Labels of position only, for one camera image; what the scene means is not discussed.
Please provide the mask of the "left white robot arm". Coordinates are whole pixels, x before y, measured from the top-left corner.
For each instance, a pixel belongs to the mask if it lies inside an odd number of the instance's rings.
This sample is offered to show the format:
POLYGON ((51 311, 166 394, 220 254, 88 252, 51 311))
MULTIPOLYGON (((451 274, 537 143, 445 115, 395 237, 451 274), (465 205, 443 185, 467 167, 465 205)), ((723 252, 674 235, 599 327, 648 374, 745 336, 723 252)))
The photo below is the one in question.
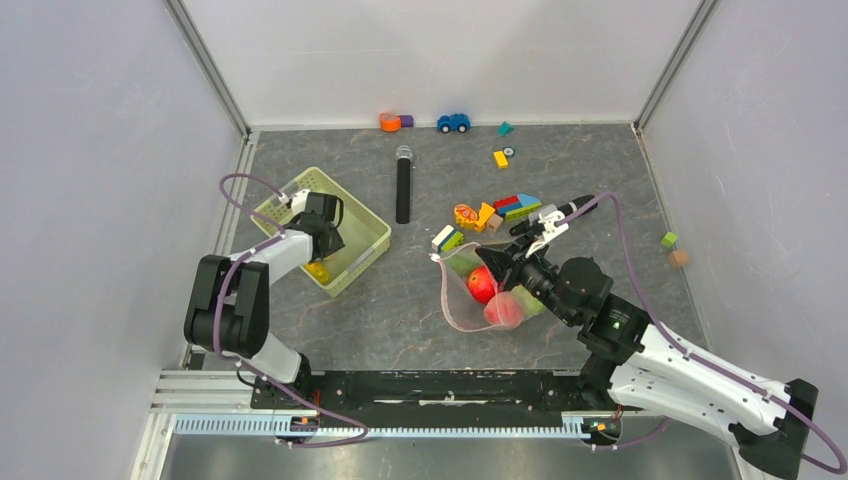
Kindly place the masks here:
POLYGON ((339 232, 344 201, 305 189, 288 205, 292 220, 269 239, 235 255, 200 259, 183 334, 192 346, 238 359, 276 380, 278 397, 297 408, 312 399, 314 381, 301 372, 305 357, 270 333, 270 287, 345 247, 339 232))

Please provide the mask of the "red peach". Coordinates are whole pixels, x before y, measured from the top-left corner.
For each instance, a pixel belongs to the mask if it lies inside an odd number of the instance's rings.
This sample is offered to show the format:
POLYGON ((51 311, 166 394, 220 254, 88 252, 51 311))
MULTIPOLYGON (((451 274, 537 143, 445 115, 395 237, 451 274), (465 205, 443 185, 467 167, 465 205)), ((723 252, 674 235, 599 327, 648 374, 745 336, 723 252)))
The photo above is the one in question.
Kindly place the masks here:
POLYGON ((483 310, 486 322, 497 328, 514 329, 525 320, 525 311, 512 292, 500 292, 490 299, 483 310))

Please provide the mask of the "red tomato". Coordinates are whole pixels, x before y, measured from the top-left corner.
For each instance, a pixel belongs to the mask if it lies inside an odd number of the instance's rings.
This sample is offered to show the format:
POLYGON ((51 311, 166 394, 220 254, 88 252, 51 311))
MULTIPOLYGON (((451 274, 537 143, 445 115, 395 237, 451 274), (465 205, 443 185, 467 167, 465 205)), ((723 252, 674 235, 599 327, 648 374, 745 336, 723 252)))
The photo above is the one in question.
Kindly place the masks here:
POLYGON ((481 305, 486 305, 499 293, 498 284, 485 265, 475 269, 465 280, 465 285, 471 297, 481 305))

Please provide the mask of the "green cabbage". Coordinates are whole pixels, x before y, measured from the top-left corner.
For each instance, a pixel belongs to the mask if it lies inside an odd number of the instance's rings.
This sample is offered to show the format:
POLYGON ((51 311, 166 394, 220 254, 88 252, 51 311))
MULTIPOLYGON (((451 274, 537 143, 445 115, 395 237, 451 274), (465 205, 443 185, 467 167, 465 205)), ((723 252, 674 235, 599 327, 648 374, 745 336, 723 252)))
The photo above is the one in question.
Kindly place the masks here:
POLYGON ((546 311, 546 307, 542 302, 536 299, 526 288, 521 285, 514 287, 511 290, 512 295, 516 298, 524 312, 526 319, 532 318, 546 311))

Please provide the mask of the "long green cucumber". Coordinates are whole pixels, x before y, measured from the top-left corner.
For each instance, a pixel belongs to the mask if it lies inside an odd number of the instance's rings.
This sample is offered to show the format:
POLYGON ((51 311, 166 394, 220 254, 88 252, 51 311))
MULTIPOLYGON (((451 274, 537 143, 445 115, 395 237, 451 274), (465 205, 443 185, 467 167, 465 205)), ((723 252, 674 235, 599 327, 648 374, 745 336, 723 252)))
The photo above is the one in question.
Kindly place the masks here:
POLYGON ((453 255, 445 259, 445 264, 462 280, 466 280, 475 269, 483 266, 482 261, 474 254, 453 255))

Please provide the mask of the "clear polka dot zip bag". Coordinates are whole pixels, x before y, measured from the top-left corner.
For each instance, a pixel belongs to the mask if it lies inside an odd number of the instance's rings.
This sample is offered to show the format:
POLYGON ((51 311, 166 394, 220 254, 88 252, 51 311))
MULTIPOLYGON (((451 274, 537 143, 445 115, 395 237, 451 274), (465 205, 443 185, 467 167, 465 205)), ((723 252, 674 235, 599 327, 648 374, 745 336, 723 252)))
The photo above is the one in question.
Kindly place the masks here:
POLYGON ((473 242, 432 253, 441 275, 440 302, 447 323, 463 333, 514 330, 545 312, 527 289, 504 289, 478 255, 473 242))

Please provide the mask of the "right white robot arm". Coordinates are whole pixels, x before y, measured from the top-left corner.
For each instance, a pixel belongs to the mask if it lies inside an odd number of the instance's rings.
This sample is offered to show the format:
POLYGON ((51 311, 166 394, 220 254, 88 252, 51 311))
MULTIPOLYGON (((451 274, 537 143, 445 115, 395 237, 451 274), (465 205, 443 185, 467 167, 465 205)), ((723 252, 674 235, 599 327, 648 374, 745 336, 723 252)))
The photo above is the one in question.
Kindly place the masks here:
POLYGON ((542 251, 526 256, 514 246, 476 253, 498 284, 523 287, 578 328, 590 352, 577 382, 585 405, 658 413, 724 441, 766 474, 798 478, 815 386, 754 374, 656 325, 645 309, 612 293, 612 278, 590 257, 556 266, 542 251))

